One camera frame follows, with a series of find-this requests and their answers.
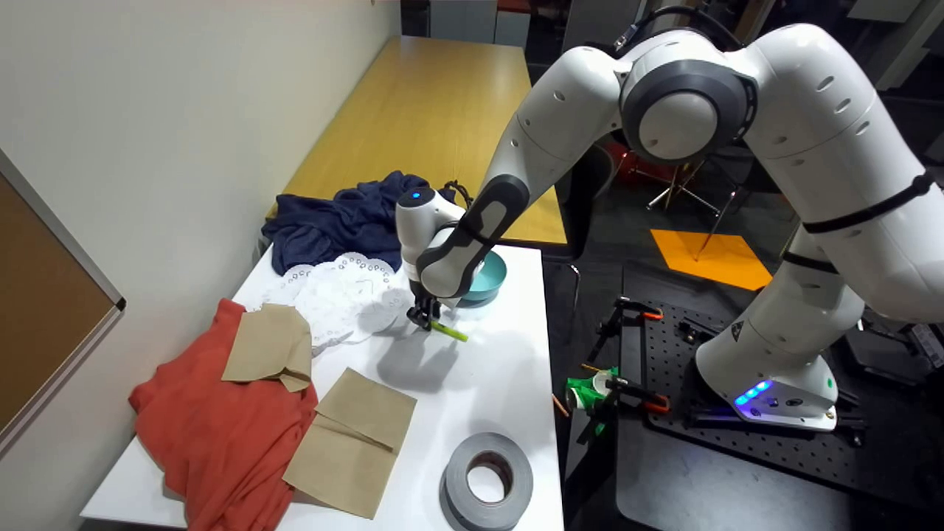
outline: navy blue cloth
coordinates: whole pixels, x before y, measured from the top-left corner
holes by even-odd
[[[333,201],[279,194],[279,216],[267,220],[271,268],[279,275],[302,262],[332,262],[345,251],[403,266],[397,238],[397,201],[429,183],[417,173],[394,170],[380,183],[344,188]]]

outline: orange object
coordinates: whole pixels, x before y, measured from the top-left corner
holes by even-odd
[[[715,282],[730,282],[746,293],[755,293],[770,282],[770,270],[742,235],[715,234],[708,238],[708,234],[687,231],[650,234],[672,270],[705,278]]]
[[[130,396],[141,446],[196,531],[279,527],[293,501],[285,471],[316,415],[314,386],[223,380],[242,312],[223,300],[212,327]]]

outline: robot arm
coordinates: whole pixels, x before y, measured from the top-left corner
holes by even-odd
[[[698,352],[703,380],[742,418],[836,427],[824,363],[861,306],[944,318],[944,194],[900,139],[857,58],[819,26],[785,26],[739,54],[675,30],[627,55],[575,46],[510,120],[482,198],[454,226],[398,216],[419,293],[454,297],[497,238],[606,132],[639,157],[680,161],[743,139],[804,226],[774,282]]]

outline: tape roll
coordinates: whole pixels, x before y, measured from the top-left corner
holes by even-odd
[[[484,501],[472,492],[470,471],[475,465],[490,465],[501,477],[504,499]],[[532,490],[535,477],[526,450],[501,433],[465,440],[444,471],[444,504],[470,531],[515,527],[532,501]]]

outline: white wall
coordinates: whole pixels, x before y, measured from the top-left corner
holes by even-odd
[[[264,210],[397,32],[398,0],[0,0],[0,148],[130,304],[0,459],[0,527],[80,523],[127,393],[240,285]]]

